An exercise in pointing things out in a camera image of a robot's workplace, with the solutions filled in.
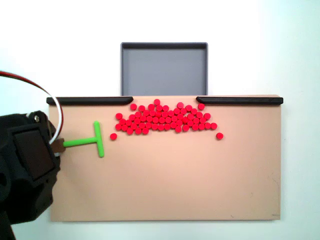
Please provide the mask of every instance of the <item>wire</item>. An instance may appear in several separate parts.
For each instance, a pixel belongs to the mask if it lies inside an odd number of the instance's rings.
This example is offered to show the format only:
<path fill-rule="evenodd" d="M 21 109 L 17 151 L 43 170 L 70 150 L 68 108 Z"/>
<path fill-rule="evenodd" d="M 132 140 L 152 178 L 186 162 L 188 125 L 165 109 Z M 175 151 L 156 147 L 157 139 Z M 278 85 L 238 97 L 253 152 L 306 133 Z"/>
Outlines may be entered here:
<path fill-rule="evenodd" d="M 0 77 L 18 79 L 20 81 L 23 81 L 25 83 L 31 84 L 31 85 L 33 85 L 33 86 L 45 91 L 47 94 L 49 94 L 52 97 L 52 99 L 55 102 L 55 105 L 56 105 L 56 107 L 58 109 L 58 114 L 59 114 L 58 126 L 56 128 L 56 131 L 55 131 L 53 137 L 49 141 L 49 144 L 52 144 L 57 139 L 59 134 L 61 133 L 62 127 L 64 125 L 64 112 L 62 111 L 62 107 L 61 107 L 61 104 L 59 103 L 58 99 L 55 96 L 51 95 L 49 92 L 47 92 L 45 89 L 43 89 L 41 86 L 36 84 L 35 82 L 33 82 L 33 81 L 23 77 L 23 76 L 19 76 L 19 75 L 16 75 L 16 74 L 13 74 L 13 73 L 10 73 L 10 72 L 6 72 L 6 71 L 0 71 Z"/>

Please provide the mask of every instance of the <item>tan board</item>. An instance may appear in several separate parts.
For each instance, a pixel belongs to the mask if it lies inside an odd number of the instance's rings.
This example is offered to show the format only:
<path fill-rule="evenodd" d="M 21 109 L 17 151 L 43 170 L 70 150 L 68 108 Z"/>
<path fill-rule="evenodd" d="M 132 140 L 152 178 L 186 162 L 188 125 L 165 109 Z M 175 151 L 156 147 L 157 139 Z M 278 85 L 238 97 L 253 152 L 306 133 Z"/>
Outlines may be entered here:
<path fill-rule="evenodd" d="M 158 98 L 171 109 L 178 102 L 198 105 L 195 96 Z M 139 96 L 133 103 L 147 106 L 154 99 Z M 280 219 L 279 105 L 209 105 L 203 112 L 216 130 L 130 136 L 115 130 L 116 113 L 128 118 L 129 105 L 63 106 L 63 112 L 66 141 L 93 137 L 93 122 L 100 122 L 105 157 L 96 144 L 61 155 L 52 221 Z M 55 106 L 49 113 L 56 126 Z"/>

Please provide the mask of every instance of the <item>white background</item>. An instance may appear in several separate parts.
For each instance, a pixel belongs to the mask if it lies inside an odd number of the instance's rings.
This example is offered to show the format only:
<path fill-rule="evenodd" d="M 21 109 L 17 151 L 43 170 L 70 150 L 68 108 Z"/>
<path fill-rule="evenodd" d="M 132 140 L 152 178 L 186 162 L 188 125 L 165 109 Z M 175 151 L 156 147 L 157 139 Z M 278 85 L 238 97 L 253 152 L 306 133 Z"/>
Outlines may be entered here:
<path fill-rule="evenodd" d="M 50 222 L 18 240 L 320 239 L 320 1 L 1 1 L 0 69 L 56 96 L 119 96 L 121 42 L 207 42 L 209 95 L 278 94 L 281 220 Z M 46 95 L 0 78 L 0 115 L 48 112 Z"/>

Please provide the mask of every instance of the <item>red token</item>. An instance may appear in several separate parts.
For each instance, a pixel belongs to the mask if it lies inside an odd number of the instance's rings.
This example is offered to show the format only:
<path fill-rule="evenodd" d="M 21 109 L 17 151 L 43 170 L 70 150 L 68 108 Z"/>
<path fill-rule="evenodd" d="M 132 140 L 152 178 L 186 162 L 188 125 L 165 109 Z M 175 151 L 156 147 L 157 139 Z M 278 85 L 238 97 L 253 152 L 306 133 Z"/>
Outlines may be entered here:
<path fill-rule="evenodd" d="M 183 114 L 183 115 L 185 115 L 185 114 L 187 113 L 187 110 L 186 110 L 185 108 L 181 108 L 181 109 L 180 109 L 180 113 Z"/>
<path fill-rule="evenodd" d="M 191 112 L 192 106 L 191 106 L 191 105 L 185 106 L 185 110 L 186 110 L 187 112 Z"/>
<path fill-rule="evenodd" d="M 151 111 L 151 110 L 154 110 L 155 109 L 155 105 L 153 104 L 149 104 L 148 105 L 148 109 Z"/>
<path fill-rule="evenodd" d="M 192 113 L 193 115 L 196 115 L 197 112 L 198 112 L 197 109 L 195 109 L 195 108 L 192 108 L 192 109 L 191 109 L 191 113 Z"/>
<path fill-rule="evenodd" d="M 159 122 L 159 118 L 157 118 L 156 116 L 153 118 L 152 122 L 154 124 L 157 124 Z"/>
<path fill-rule="evenodd" d="M 209 122 L 206 122 L 204 124 L 205 129 L 210 129 L 211 128 L 211 124 Z"/>
<path fill-rule="evenodd" d="M 204 117 L 205 119 L 209 120 L 209 119 L 211 118 L 211 115 L 210 115 L 210 113 L 205 113 L 205 114 L 203 115 L 203 117 Z"/>
<path fill-rule="evenodd" d="M 193 124 L 192 125 L 192 130 L 197 131 L 199 128 L 198 124 Z"/>
<path fill-rule="evenodd" d="M 148 117 L 149 114 L 150 114 L 149 110 L 144 110 L 144 111 L 143 111 L 143 115 L 144 115 L 144 116 Z"/>
<path fill-rule="evenodd" d="M 136 118 L 136 119 L 134 120 L 134 123 L 137 124 L 137 125 L 138 125 L 140 122 L 141 122 L 141 121 L 140 121 L 140 118 Z"/>
<path fill-rule="evenodd" d="M 118 119 L 118 120 L 122 119 L 122 114 L 121 113 L 117 113 L 115 115 L 115 118 Z"/>
<path fill-rule="evenodd" d="M 178 120 L 178 117 L 177 116 L 173 116 L 172 118 L 171 118 L 171 121 L 172 122 L 176 122 Z"/>
<path fill-rule="evenodd" d="M 150 114 L 151 117 L 154 117 L 156 115 L 156 111 L 150 110 L 149 114 Z"/>
<path fill-rule="evenodd" d="M 194 124 L 198 124 L 199 122 L 200 122 L 199 118 L 195 117 L 195 118 L 193 119 L 193 123 L 194 123 Z"/>
<path fill-rule="evenodd" d="M 224 135 L 223 135 L 221 132 L 218 132 L 218 133 L 216 134 L 216 138 L 219 139 L 219 140 L 221 140 L 221 139 L 224 138 Z"/>
<path fill-rule="evenodd" d="M 122 126 L 121 126 L 121 124 L 120 124 L 120 123 L 118 123 L 118 124 L 116 124 L 116 125 L 115 125 L 115 129 L 116 129 L 116 130 L 118 130 L 118 131 L 120 131 L 120 130 L 121 130 L 121 127 L 122 127 Z"/>
<path fill-rule="evenodd" d="M 137 112 L 134 114 L 134 116 L 135 116 L 136 118 L 140 118 L 140 117 L 141 117 L 141 112 L 137 111 Z"/>
<path fill-rule="evenodd" d="M 141 122 L 147 121 L 147 117 L 146 117 L 145 115 L 142 115 L 142 116 L 140 117 L 140 121 L 141 121 Z"/>
<path fill-rule="evenodd" d="M 171 123 L 171 117 L 167 116 L 167 117 L 165 118 L 165 122 L 166 122 L 167 124 Z"/>
<path fill-rule="evenodd" d="M 146 127 L 146 124 L 144 124 L 143 122 L 139 124 L 139 128 L 144 129 L 145 127 Z"/>
<path fill-rule="evenodd" d="M 134 130 L 133 130 L 131 127 L 129 127 L 129 128 L 127 129 L 126 133 L 127 133 L 128 135 L 131 135 L 131 134 L 134 133 Z"/>
<path fill-rule="evenodd" d="M 176 128 L 175 128 L 175 132 L 178 134 L 178 133 L 181 133 L 181 126 L 177 126 Z"/>
<path fill-rule="evenodd" d="M 146 107 L 143 106 L 143 105 L 140 105 L 140 106 L 139 106 L 139 111 L 140 111 L 140 112 L 143 112 L 144 110 L 146 110 Z"/>
<path fill-rule="evenodd" d="M 203 129 L 205 129 L 205 125 L 203 123 L 200 123 L 199 124 L 199 130 L 203 130 Z"/>
<path fill-rule="evenodd" d="M 172 129 L 175 129 L 176 126 L 177 126 L 177 124 L 176 124 L 174 121 L 170 124 L 170 127 L 171 127 Z"/>
<path fill-rule="evenodd" d="M 173 112 L 174 112 L 175 115 L 178 115 L 180 113 L 180 109 L 179 108 L 175 108 L 173 110 Z"/>
<path fill-rule="evenodd" d="M 176 107 L 178 109 L 182 109 L 184 107 L 184 104 L 182 102 L 178 102 L 178 104 L 176 105 Z"/>
<path fill-rule="evenodd" d="M 160 100 L 159 100 L 159 99 L 155 99 L 155 100 L 153 101 L 153 103 L 154 103 L 154 105 L 159 105 L 159 104 L 160 104 Z"/>
<path fill-rule="evenodd" d="M 120 119 L 119 123 L 120 123 L 121 125 L 125 125 L 125 124 L 126 124 L 126 120 L 122 118 L 122 119 Z"/>
<path fill-rule="evenodd" d="M 141 128 L 138 128 L 138 127 L 137 127 L 137 128 L 135 129 L 135 134 L 140 135 L 141 132 L 142 132 Z"/>
<path fill-rule="evenodd" d="M 165 112 L 168 112 L 168 111 L 169 111 L 168 105 L 164 105 L 164 106 L 162 107 L 162 110 L 165 111 Z"/>
<path fill-rule="evenodd" d="M 158 129 L 158 124 L 155 124 L 155 123 L 154 123 L 154 124 L 152 124 L 152 130 L 154 130 L 154 131 L 155 131 L 155 130 L 157 130 L 157 129 Z"/>
<path fill-rule="evenodd" d="M 192 120 L 192 119 L 194 119 L 195 116 L 192 113 L 189 113 L 187 117 L 189 120 Z"/>
<path fill-rule="evenodd" d="M 157 110 L 158 112 L 161 112 L 161 111 L 162 111 L 162 106 L 161 106 L 161 105 L 156 106 L 156 110 Z"/>
<path fill-rule="evenodd" d="M 200 123 L 205 124 L 206 121 L 207 121 L 207 120 L 206 120 L 204 117 L 201 117 L 201 118 L 200 118 Z"/>
<path fill-rule="evenodd" d="M 189 121 L 187 122 L 187 124 L 188 124 L 189 127 L 191 127 L 191 126 L 194 124 L 194 121 L 189 120 Z"/>
<path fill-rule="evenodd" d="M 127 121 L 125 121 L 125 125 L 127 125 L 127 126 L 131 126 L 131 124 L 132 124 L 132 121 L 129 119 L 129 120 L 127 120 Z"/>
<path fill-rule="evenodd" d="M 199 103 L 198 109 L 199 109 L 199 110 L 205 109 L 205 105 L 204 105 L 203 103 Z"/>
<path fill-rule="evenodd" d="M 133 130 L 135 130 L 136 128 L 137 128 L 137 124 L 135 124 L 134 122 L 131 124 L 131 128 L 133 129 Z"/>
<path fill-rule="evenodd" d="M 136 110 L 136 109 L 137 109 L 137 104 L 132 103 L 132 104 L 130 105 L 130 109 L 131 109 L 132 111 Z"/>
<path fill-rule="evenodd" d="M 127 126 L 127 125 L 122 125 L 122 127 L 121 127 L 121 130 L 122 130 L 122 131 L 125 132 L 125 131 L 127 131 L 127 129 L 128 129 L 128 126 Z"/>
<path fill-rule="evenodd" d="M 170 130 L 170 124 L 169 123 L 166 123 L 165 125 L 164 125 L 164 130 L 166 130 L 166 131 L 168 131 L 168 130 Z"/>
<path fill-rule="evenodd" d="M 183 124 L 183 122 L 181 120 L 176 121 L 177 126 L 181 126 L 182 124 Z"/>
<path fill-rule="evenodd" d="M 218 127 L 218 125 L 216 124 L 216 123 L 211 123 L 211 129 L 212 130 L 215 130 L 215 129 L 217 129 L 217 127 Z"/>
<path fill-rule="evenodd" d="M 175 115 L 174 111 L 172 111 L 172 110 L 168 111 L 168 116 L 169 117 L 172 117 L 173 115 Z"/>
<path fill-rule="evenodd" d="M 111 133 L 110 134 L 111 140 L 116 140 L 117 139 L 117 134 L 116 133 Z"/>
<path fill-rule="evenodd" d="M 163 131 L 165 129 L 165 125 L 163 125 L 163 124 L 159 124 L 158 125 L 158 130 L 161 132 L 161 131 Z"/>
<path fill-rule="evenodd" d="M 148 133 L 149 133 L 149 129 L 148 128 L 142 129 L 142 134 L 143 135 L 147 135 Z"/>
<path fill-rule="evenodd" d="M 184 132 L 187 132 L 189 130 L 189 126 L 188 125 L 183 125 L 182 129 Z"/>

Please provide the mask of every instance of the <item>red disc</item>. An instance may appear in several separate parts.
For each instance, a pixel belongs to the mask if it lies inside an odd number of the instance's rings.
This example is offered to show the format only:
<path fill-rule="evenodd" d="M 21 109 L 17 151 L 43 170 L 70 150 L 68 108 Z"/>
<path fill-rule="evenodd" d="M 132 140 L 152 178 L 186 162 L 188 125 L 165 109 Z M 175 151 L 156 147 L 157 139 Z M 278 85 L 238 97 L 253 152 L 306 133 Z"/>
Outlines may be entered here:
<path fill-rule="evenodd" d="M 132 104 L 130 105 L 130 109 L 131 109 L 132 111 L 136 110 L 136 109 L 137 109 L 137 104 L 132 103 Z"/>
<path fill-rule="evenodd" d="M 164 106 L 162 107 L 162 110 L 165 111 L 165 112 L 168 112 L 168 111 L 169 111 L 168 105 L 164 105 Z"/>
<path fill-rule="evenodd" d="M 141 122 L 147 121 L 147 117 L 146 117 L 145 115 L 142 115 L 142 116 L 140 117 L 140 121 L 141 121 Z"/>
<path fill-rule="evenodd" d="M 163 124 L 158 125 L 158 130 L 161 132 L 165 129 L 165 126 Z"/>
<path fill-rule="evenodd" d="M 117 134 L 116 133 L 111 133 L 110 134 L 111 140 L 116 140 L 117 139 Z"/>
<path fill-rule="evenodd" d="M 139 111 L 140 111 L 140 112 L 143 112 L 144 110 L 146 110 L 146 107 L 143 106 L 143 105 L 140 105 L 140 106 L 139 106 Z"/>
<path fill-rule="evenodd" d="M 217 129 L 217 127 L 218 127 L 218 125 L 216 124 L 216 123 L 211 123 L 211 129 L 212 130 L 215 130 L 215 129 Z"/>
<path fill-rule="evenodd" d="M 127 120 L 127 121 L 125 121 L 125 125 L 127 125 L 127 126 L 131 126 L 131 124 L 132 124 L 132 121 L 129 119 L 129 120 Z"/>
<path fill-rule="evenodd" d="M 126 120 L 125 120 L 124 118 L 122 118 L 122 119 L 120 119 L 119 123 L 120 123 L 121 125 L 125 125 L 125 124 L 126 124 Z"/>
<path fill-rule="evenodd" d="M 172 111 L 172 110 L 168 111 L 168 116 L 169 117 L 172 117 L 173 115 L 175 115 L 174 111 Z"/>
<path fill-rule="evenodd" d="M 140 121 L 140 118 L 136 118 L 136 119 L 134 120 L 134 123 L 137 124 L 137 125 L 138 125 L 140 122 L 141 122 L 141 121 Z"/>
<path fill-rule="evenodd" d="M 195 117 L 195 118 L 193 119 L 193 123 L 194 123 L 194 124 L 198 124 L 199 122 L 200 122 L 199 118 Z"/>
<path fill-rule="evenodd" d="M 141 122 L 141 123 L 139 124 L 139 128 L 144 129 L 145 127 L 146 127 L 146 124 L 145 124 L 145 123 Z"/>
<path fill-rule="evenodd" d="M 192 113 L 189 113 L 187 117 L 189 120 L 192 120 L 195 118 L 195 116 Z"/>
<path fill-rule="evenodd" d="M 201 118 L 200 118 L 200 123 L 205 124 L 206 121 L 207 121 L 207 120 L 206 120 L 204 117 L 201 117 Z"/>
<path fill-rule="evenodd" d="M 211 124 L 209 122 L 206 122 L 204 124 L 205 129 L 210 129 L 211 128 Z"/>
<path fill-rule="evenodd" d="M 189 120 L 189 121 L 187 122 L 187 124 L 188 124 L 189 127 L 191 127 L 191 126 L 194 124 L 194 121 Z"/>
<path fill-rule="evenodd" d="M 193 130 L 193 131 L 197 131 L 198 129 L 199 129 L 198 124 L 193 124 L 193 125 L 192 125 L 192 130 Z"/>
<path fill-rule="evenodd" d="M 137 111 L 137 112 L 134 114 L 134 116 L 135 116 L 136 118 L 140 118 L 140 117 L 141 117 L 141 112 Z"/>
<path fill-rule="evenodd" d="M 122 119 L 122 114 L 121 113 L 117 113 L 115 115 L 115 118 L 118 119 L 118 120 Z"/>
<path fill-rule="evenodd" d="M 171 117 L 167 116 L 167 117 L 165 118 L 165 122 L 166 122 L 167 124 L 171 123 Z"/>
<path fill-rule="evenodd" d="M 175 128 L 175 132 L 178 134 L 178 133 L 181 133 L 181 126 L 176 126 Z"/>
<path fill-rule="evenodd" d="M 141 128 L 138 128 L 138 127 L 137 127 L 137 128 L 135 129 L 135 134 L 140 135 L 141 132 L 142 132 Z"/>
<path fill-rule="evenodd" d="M 160 100 L 159 100 L 159 99 L 155 99 L 155 100 L 153 101 L 153 103 L 154 103 L 154 105 L 159 105 L 159 104 L 160 104 Z"/>
<path fill-rule="evenodd" d="M 173 116 L 172 118 L 171 118 L 171 121 L 172 122 L 176 122 L 178 120 L 178 117 L 177 116 Z"/>
<path fill-rule="evenodd" d="M 174 121 L 170 124 L 170 127 L 171 127 L 172 129 L 175 129 L 176 126 L 177 126 L 177 124 L 176 124 Z"/>
<path fill-rule="evenodd" d="M 116 124 L 115 125 L 115 129 L 117 130 L 117 131 L 120 131 L 121 130 L 121 124 L 120 123 L 118 123 L 118 124 Z"/>
<path fill-rule="evenodd" d="M 180 109 L 180 113 L 183 114 L 183 115 L 185 115 L 185 114 L 187 113 L 187 110 L 186 110 L 185 108 L 181 108 L 181 109 Z"/>
<path fill-rule="evenodd" d="M 205 114 L 203 115 L 203 117 L 204 117 L 205 119 L 209 120 L 209 119 L 211 118 L 211 115 L 210 115 L 210 113 L 205 113 Z"/>
<path fill-rule="evenodd" d="M 157 124 L 159 122 L 159 118 L 157 118 L 156 116 L 153 118 L 152 122 L 154 124 Z"/>
<path fill-rule="evenodd" d="M 184 132 L 187 132 L 189 130 L 189 126 L 188 125 L 183 125 L 182 129 Z"/>
<path fill-rule="evenodd" d="M 127 126 L 127 125 L 122 125 L 122 127 L 121 127 L 121 130 L 122 130 L 122 131 L 125 132 L 125 131 L 127 131 L 127 129 L 128 129 L 128 126 Z"/>
<path fill-rule="evenodd" d="M 184 104 L 182 102 L 178 102 L 178 104 L 176 105 L 176 107 L 178 109 L 182 109 L 184 107 Z"/>
<path fill-rule="evenodd" d="M 204 105 L 203 103 L 199 103 L 198 109 L 199 109 L 199 110 L 205 109 L 205 105 Z"/>
<path fill-rule="evenodd" d="M 164 125 L 164 130 L 166 130 L 166 131 L 168 131 L 168 130 L 170 130 L 170 124 L 169 123 L 166 123 L 165 125 Z"/>
<path fill-rule="evenodd" d="M 223 135 L 221 132 L 218 132 L 218 133 L 216 134 L 216 138 L 219 139 L 219 140 L 221 140 L 221 139 L 224 138 L 224 135 Z"/>
<path fill-rule="evenodd" d="M 205 125 L 203 123 L 200 123 L 199 124 L 199 130 L 203 130 L 203 129 L 205 129 Z"/>
<path fill-rule="evenodd" d="M 149 129 L 148 128 L 142 129 L 142 134 L 143 135 L 147 135 L 148 133 L 149 133 Z"/>
<path fill-rule="evenodd" d="M 127 133 L 128 135 L 131 135 L 131 134 L 134 133 L 134 130 L 133 130 L 131 127 L 129 127 L 129 128 L 126 130 L 126 133 Z"/>
<path fill-rule="evenodd" d="M 180 113 L 180 109 L 179 108 L 175 108 L 173 110 L 173 112 L 174 112 L 175 115 L 178 115 Z"/>
<path fill-rule="evenodd" d="M 152 130 L 154 130 L 154 131 L 155 131 L 155 130 L 157 130 L 157 129 L 158 129 L 158 124 L 155 124 L 155 123 L 154 123 L 154 124 L 152 124 Z"/>
<path fill-rule="evenodd" d="M 186 110 L 187 112 L 191 112 L 192 106 L 191 106 L 191 105 L 185 106 L 185 110 Z"/>

